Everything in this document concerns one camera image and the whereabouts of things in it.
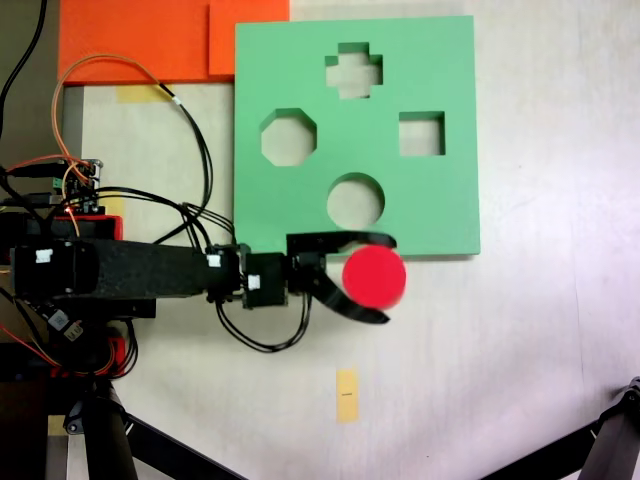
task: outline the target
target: octagonal hole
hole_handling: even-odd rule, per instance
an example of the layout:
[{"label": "octagonal hole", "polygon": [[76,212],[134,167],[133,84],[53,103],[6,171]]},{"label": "octagonal hole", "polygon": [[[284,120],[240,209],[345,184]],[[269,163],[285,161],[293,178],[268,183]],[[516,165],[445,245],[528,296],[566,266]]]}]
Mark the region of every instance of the octagonal hole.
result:
[{"label": "octagonal hole", "polygon": [[277,167],[296,167],[315,151],[318,127],[300,108],[279,108],[261,125],[262,154]]},{"label": "octagonal hole", "polygon": [[384,211],[384,192],[364,173],[349,173],[331,187],[327,211],[333,223],[346,230],[362,230],[376,223]]}]

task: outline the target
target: green shape sorter board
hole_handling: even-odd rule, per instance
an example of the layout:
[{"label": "green shape sorter board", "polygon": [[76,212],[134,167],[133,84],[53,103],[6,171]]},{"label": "green shape sorter board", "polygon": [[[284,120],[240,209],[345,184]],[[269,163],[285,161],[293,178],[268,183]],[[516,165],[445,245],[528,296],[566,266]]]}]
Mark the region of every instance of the green shape sorter board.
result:
[{"label": "green shape sorter board", "polygon": [[[382,82],[340,98],[326,68],[368,51]],[[262,132],[295,112],[316,130],[298,166],[262,153]],[[403,119],[439,119],[443,151],[403,156]],[[288,233],[335,231],[332,187],[377,182],[384,210],[366,230],[402,255],[480,252],[472,17],[239,24],[236,34],[235,224],[254,251],[284,251]]]}]

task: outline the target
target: red disc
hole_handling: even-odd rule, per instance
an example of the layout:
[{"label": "red disc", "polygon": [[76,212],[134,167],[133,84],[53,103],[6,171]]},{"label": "red disc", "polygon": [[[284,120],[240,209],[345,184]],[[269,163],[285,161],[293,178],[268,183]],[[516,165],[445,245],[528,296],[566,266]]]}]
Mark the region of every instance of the red disc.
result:
[{"label": "red disc", "polygon": [[407,272],[396,252],[370,245],[349,257],[342,271],[342,282],[355,302],[369,308],[385,309],[400,301]]}]

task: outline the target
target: orange board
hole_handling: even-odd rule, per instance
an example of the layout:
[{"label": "orange board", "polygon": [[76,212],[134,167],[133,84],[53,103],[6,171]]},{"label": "orange board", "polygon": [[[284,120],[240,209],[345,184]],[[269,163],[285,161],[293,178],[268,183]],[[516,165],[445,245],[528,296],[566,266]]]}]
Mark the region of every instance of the orange board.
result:
[{"label": "orange board", "polygon": [[233,81],[237,23],[288,20],[289,0],[211,0],[209,76],[212,81]]},{"label": "orange board", "polygon": [[[210,9],[221,21],[210,19]],[[87,55],[115,53],[137,60],[165,83],[233,81],[235,23],[288,18],[288,0],[61,0],[58,75]],[[96,61],[65,83],[149,79],[132,66]]]}]

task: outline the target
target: yellow sticky note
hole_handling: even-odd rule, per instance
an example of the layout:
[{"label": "yellow sticky note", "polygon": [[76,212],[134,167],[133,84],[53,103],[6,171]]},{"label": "yellow sticky note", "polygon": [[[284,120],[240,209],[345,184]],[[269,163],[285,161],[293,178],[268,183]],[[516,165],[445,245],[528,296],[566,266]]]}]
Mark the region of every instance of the yellow sticky note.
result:
[{"label": "yellow sticky note", "polygon": [[336,373],[338,401],[338,423],[358,420],[358,375],[354,369],[338,370]]},{"label": "yellow sticky note", "polygon": [[107,215],[124,218],[124,198],[111,197],[100,199],[100,206],[104,207]]},{"label": "yellow sticky note", "polygon": [[118,85],[116,87],[118,103],[156,103],[170,102],[171,97],[158,85]]}]

